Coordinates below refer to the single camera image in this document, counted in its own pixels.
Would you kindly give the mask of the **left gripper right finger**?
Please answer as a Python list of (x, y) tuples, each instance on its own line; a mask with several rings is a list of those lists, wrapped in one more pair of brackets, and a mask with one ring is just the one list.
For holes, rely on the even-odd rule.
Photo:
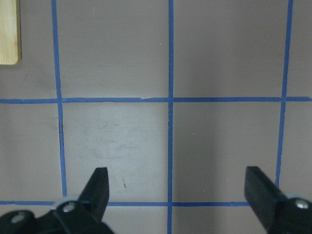
[(246, 167), (244, 196), (266, 233), (312, 232), (312, 202), (284, 194), (259, 167)]

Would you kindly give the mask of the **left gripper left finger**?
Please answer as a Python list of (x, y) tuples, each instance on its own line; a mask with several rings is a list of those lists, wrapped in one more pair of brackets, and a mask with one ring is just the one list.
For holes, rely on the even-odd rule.
[(2, 234), (112, 234), (102, 222), (109, 200), (107, 168), (96, 168), (77, 199), (57, 203), (35, 217), (30, 210), (15, 210), (0, 217)]

